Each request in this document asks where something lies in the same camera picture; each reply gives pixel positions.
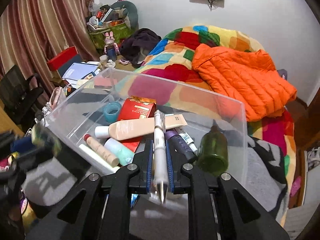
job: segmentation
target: orange puffer jacket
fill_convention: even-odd
[[[281,116],[297,90],[281,78],[263,50],[241,52],[226,47],[201,44],[192,60],[197,71],[214,92],[244,103],[247,121],[265,116]]]

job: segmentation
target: striped curtain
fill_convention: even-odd
[[[83,59],[98,60],[86,28],[89,1],[11,0],[0,17],[0,76],[15,64],[25,78],[38,73],[48,99],[54,88],[48,60],[71,46]]]

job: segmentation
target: clear plastic box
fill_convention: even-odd
[[[194,139],[197,148],[213,124],[228,140],[229,172],[245,186],[247,173],[247,123],[242,102],[185,83],[155,76],[106,69],[77,89],[50,113],[46,122],[66,145],[75,150],[102,174],[111,171],[88,156],[78,146],[83,135],[94,136],[99,125],[109,125],[102,108],[109,102],[121,104],[128,96],[153,98],[165,114],[183,114],[188,126],[183,129]],[[140,143],[136,152],[143,150]]]

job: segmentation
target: bunny toy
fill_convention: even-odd
[[[105,35],[106,35],[106,38],[104,40],[104,43],[105,43],[104,53],[107,53],[107,47],[110,47],[113,45],[115,47],[117,55],[120,55],[118,45],[115,43],[115,38],[113,37],[113,32],[110,32],[110,35],[109,33],[106,33]]]

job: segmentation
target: dark green squeeze bottle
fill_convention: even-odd
[[[228,143],[217,126],[212,126],[200,144],[196,165],[203,171],[219,176],[228,168]]]

